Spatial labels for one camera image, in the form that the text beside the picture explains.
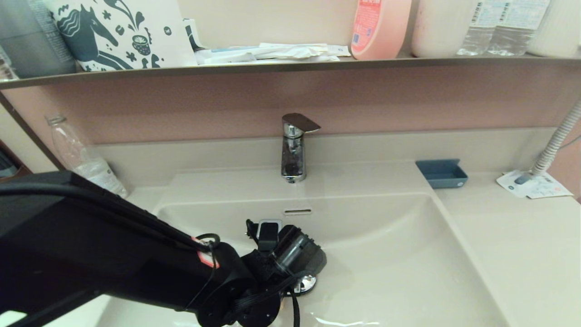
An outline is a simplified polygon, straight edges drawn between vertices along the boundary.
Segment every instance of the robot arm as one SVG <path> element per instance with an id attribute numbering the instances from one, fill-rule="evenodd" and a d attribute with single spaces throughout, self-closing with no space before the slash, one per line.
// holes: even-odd
<path id="1" fill-rule="evenodd" d="M 0 185 L 0 314 L 27 314 L 10 327 L 43 326 L 109 294 L 192 312 L 203 327 L 266 327 L 287 290 L 327 259 L 295 226 L 246 225 L 259 249 L 240 257 L 71 172 Z"/>

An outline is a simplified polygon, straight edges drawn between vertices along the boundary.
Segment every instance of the white sink basin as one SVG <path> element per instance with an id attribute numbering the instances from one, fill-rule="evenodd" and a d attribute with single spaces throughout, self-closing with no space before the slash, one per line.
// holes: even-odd
<path id="1" fill-rule="evenodd" d="M 286 210 L 310 209 L 307 215 Z M 507 326 L 429 194 L 233 201 L 163 207 L 184 232 L 218 233 L 239 255 L 255 248 L 245 220 L 282 219 L 327 254 L 316 288 L 299 298 L 301 326 Z M 273 324 L 292 326 L 292 303 Z M 99 327 L 194 327 L 195 315 L 113 299 Z"/>

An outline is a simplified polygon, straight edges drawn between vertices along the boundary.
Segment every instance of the horse illustration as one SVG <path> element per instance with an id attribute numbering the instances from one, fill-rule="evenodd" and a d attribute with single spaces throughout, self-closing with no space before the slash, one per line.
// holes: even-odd
<path id="1" fill-rule="evenodd" d="M 115 47 L 119 42 L 97 19 L 92 7 L 89 12 L 81 5 L 81 11 L 72 10 L 68 17 L 58 21 L 56 25 L 78 61 L 95 61 L 116 70 L 133 69 L 122 59 L 100 51 L 97 47 L 96 34 L 109 40 Z"/>

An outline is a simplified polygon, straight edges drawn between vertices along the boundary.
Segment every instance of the chrome faucet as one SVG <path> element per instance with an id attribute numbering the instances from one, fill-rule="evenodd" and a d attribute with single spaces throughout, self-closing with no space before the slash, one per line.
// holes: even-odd
<path id="1" fill-rule="evenodd" d="M 282 117 L 282 128 L 281 175 L 287 182 L 294 184 L 307 178 L 304 134 L 318 131 L 321 126 L 300 113 L 289 113 Z"/>

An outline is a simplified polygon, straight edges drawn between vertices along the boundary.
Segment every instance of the pink lotion bottle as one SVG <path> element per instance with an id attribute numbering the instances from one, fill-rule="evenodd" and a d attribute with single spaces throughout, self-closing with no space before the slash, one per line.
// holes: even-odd
<path id="1" fill-rule="evenodd" d="M 406 37 L 412 0 L 359 0 L 351 52 L 358 60 L 393 59 Z"/>

